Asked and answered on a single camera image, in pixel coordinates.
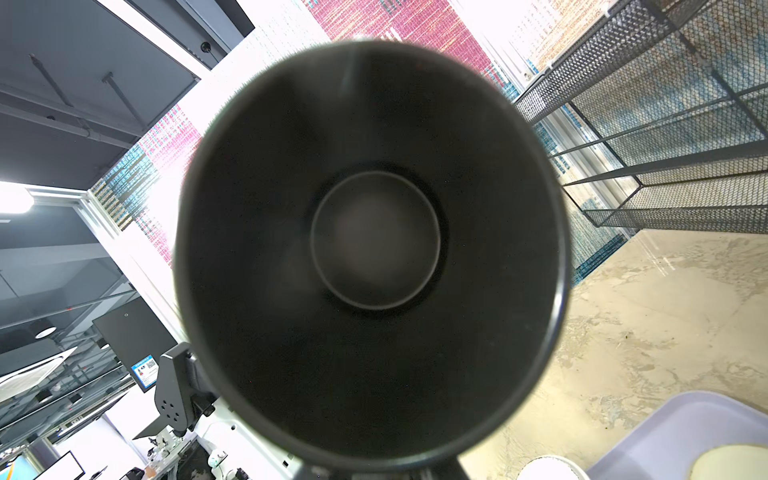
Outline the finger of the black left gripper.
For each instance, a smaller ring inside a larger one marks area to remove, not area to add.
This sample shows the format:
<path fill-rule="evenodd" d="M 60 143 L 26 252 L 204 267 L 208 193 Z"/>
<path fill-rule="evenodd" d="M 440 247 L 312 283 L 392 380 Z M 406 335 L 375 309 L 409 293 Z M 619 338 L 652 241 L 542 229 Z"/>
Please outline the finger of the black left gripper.
<path fill-rule="evenodd" d="M 192 432 L 202 417 L 214 411 L 218 393 L 207 378 L 191 345 L 182 342 L 160 356 L 154 388 L 159 416 L 133 439 L 158 435 L 166 427 L 179 438 Z"/>

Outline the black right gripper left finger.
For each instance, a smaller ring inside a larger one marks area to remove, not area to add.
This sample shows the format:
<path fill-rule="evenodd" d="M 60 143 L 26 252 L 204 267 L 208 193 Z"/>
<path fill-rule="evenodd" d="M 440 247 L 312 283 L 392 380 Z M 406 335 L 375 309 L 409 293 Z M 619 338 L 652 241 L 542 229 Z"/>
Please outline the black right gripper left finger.
<path fill-rule="evenodd" d="M 337 480 L 341 478 L 342 475 L 337 471 L 309 464 L 303 464 L 299 467 L 292 477 L 293 480 Z"/>

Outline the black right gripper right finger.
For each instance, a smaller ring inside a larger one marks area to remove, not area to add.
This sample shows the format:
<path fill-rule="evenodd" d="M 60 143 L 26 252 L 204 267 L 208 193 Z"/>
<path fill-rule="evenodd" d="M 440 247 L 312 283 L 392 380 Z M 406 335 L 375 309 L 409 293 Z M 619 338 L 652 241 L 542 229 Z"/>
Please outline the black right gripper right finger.
<path fill-rule="evenodd" d="M 467 472 L 457 457 L 445 459 L 423 468 L 419 472 L 421 480 L 469 480 Z"/>

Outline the black ceramic mug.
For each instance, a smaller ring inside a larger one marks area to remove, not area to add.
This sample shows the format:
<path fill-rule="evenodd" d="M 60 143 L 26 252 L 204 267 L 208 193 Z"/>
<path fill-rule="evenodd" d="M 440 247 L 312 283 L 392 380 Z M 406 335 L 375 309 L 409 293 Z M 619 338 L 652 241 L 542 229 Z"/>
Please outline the black ceramic mug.
<path fill-rule="evenodd" d="M 216 117 L 173 274 L 194 353 L 253 430 L 341 479 L 419 478 L 532 392 L 570 256 L 511 102 L 437 52 L 356 40 L 269 67 Z"/>

